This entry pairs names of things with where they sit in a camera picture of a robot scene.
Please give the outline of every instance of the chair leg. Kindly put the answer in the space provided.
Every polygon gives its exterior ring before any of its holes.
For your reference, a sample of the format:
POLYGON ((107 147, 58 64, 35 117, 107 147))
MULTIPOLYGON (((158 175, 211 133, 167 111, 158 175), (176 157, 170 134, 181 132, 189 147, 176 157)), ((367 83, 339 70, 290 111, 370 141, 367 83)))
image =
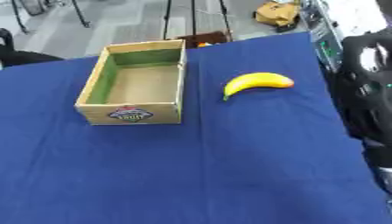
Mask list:
POLYGON ((5 47, 10 51, 15 51, 14 40, 10 31, 0 28, 0 39, 3 39, 5 47))
POLYGON ((76 0, 72 0, 72 4, 73 4, 73 7, 74 7, 75 10, 76 10, 76 14, 78 14, 78 18, 79 18, 81 24, 82 24, 84 27, 89 28, 89 27, 90 27, 90 22, 86 21, 86 19, 85 19, 85 18, 83 17, 83 15, 81 14, 81 9, 79 8, 78 3, 76 3, 76 0))
POLYGON ((17 24, 19 25, 20 29, 24 34, 29 33, 27 28, 23 25, 22 20, 20 19, 19 11, 18 11, 18 6, 16 0, 11 0, 10 1, 12 4, 12 9, 14 10, 15 17, 17 18, 17 24))

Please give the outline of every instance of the fruit crate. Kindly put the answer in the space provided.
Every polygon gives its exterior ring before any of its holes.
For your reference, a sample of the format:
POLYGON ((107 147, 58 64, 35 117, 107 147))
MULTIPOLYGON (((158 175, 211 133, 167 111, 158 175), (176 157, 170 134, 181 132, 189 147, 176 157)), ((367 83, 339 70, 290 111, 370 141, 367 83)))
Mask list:
POLYGON ((184 40, 105 47, 76 109, 93 125, 180 123, 184 40))

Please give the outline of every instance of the box label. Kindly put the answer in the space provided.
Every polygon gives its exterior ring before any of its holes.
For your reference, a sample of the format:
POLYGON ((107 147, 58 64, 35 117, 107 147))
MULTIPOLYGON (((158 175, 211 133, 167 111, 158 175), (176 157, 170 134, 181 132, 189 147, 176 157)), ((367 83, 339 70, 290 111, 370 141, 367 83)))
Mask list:
POLYGON ((125 122, 137 123, 152 117, 153 114, 144 109, 124 106, 118 108, 115 112, 110 113, 108 116, 125 122))

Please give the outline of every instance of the metal stand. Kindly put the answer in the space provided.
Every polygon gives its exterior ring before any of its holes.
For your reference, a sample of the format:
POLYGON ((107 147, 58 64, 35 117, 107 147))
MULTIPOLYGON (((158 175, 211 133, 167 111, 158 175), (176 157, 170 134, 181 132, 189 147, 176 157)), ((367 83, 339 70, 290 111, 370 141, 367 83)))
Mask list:
MULTIPOLYGON (((223 19, 225 20, 228 40, 233 41, 233 36, 230 31, 230 24, 228 22, 228 8, 226 8, 224 0, 219 0, 219 3, 220 3, 220 10, 222 12, 223 19)), ((167 29, 169 26, 171 10, 172 10, 172 0, 167 0, 166 14, 164 15, 164 39, 167 39, 167 29)), ((197 23, 196 23, 196 3, 195 3, 195 0, 191 0, 191 10, 192 10, 192 35, 196 36, 197 23)))
MULTIPOLYGON (((17 6, 17 0, 10 0, 11 4, 12 4, 12 9, 14 11, 15 17, 17 18, 17 24, 19 25, 20 29, 22 30, 22 32, 24 34, 29 33, 29 31, 27 30, 27 28, 23 25, 22 20, 20 19, 20 15, 19 15, 19 10, 18 10, 18 6, 17 6)), ((78 15, 78 18, 80 20, 80 23, 86 27, 89 28, 90 27, 90 22, 86 21, 86 19, 84 18, 83 14, 81 13, 81 9, 79 8, 78 3, 76 2, 76 0, 72 0, 72 5, 75 8, 76 14, 78 15)), ((49 0, 45 0, 45 5, 49 6, 50 2, 49 0)))

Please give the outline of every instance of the wire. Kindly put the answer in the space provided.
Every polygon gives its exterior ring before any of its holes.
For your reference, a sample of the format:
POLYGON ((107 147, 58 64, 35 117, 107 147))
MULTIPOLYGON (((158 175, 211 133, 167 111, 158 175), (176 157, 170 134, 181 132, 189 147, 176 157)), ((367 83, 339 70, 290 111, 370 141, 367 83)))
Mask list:
MULTIPOLYGON (((185 8, 185 9, 188 9, 188 10, 191 9, 191 8, 189 8, 187 6, 184 6, 184 5, 173 5, 173 6, 174 7, 179 7, 179 8, 185 8)), ((196 11, 204 13, 204 14, 207 14, 207 15, 211 15, 211 16, 222 16, 222 17, 224 16, 222 13, 219 13, 219 12, 211 13, 211 12, 208 12, 208 11, 205 11, 205 10, 196 10, 196 11)), ((231 18, 235 18, 235 15, 227 14, 227 16, 231 17, 231 18)))

